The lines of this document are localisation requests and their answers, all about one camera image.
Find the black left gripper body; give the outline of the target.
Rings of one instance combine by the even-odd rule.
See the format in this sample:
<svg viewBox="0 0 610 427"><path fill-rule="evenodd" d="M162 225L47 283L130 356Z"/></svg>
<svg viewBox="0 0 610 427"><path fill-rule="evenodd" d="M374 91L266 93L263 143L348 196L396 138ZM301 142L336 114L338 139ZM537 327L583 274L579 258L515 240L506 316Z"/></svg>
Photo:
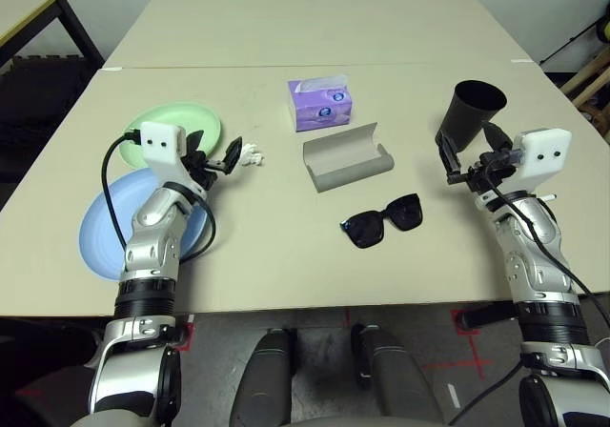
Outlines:
<svg viewBox="0 0 610 427"><path fill-rule="evenodd" d="M189 155L189 175L208 191L217 179L218 172L225 172L225 163L220 160L208 160L205 153L192 153Z"/></svg>

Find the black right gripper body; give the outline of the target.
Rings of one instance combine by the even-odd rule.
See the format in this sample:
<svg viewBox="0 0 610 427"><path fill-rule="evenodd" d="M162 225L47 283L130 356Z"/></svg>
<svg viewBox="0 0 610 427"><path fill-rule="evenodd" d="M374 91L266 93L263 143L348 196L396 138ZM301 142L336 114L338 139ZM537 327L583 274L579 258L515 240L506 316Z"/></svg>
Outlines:
<svg viewBox="0 0 610 427"><path fill-rule="evenodd" d="M479 162L469 167L466 173L447 176L447 182L449 185L465 183L472 193L486 193L516 172L514 163L517 158L517 152L512 150L484 152Z"/></svg>

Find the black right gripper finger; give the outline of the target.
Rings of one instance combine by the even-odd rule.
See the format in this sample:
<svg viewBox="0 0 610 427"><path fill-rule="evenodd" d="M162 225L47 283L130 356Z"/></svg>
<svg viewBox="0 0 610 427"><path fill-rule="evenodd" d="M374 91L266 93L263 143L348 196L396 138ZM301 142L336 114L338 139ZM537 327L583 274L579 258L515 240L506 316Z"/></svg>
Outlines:
<svg viewBox="0 0 610 427"><path fill-rule="evenodd" d="M487 143L493 151L511 151L513 149L511 138L498 125L487 122L483 126L483 132Z"/></svg>
<svg viewBox="0 0 610 427"><path fill-rule="evenodd" d="M448 177L461 175L461 165L458 160L455 143L443 131L437 132L437 147L440 159Z"/></svg>

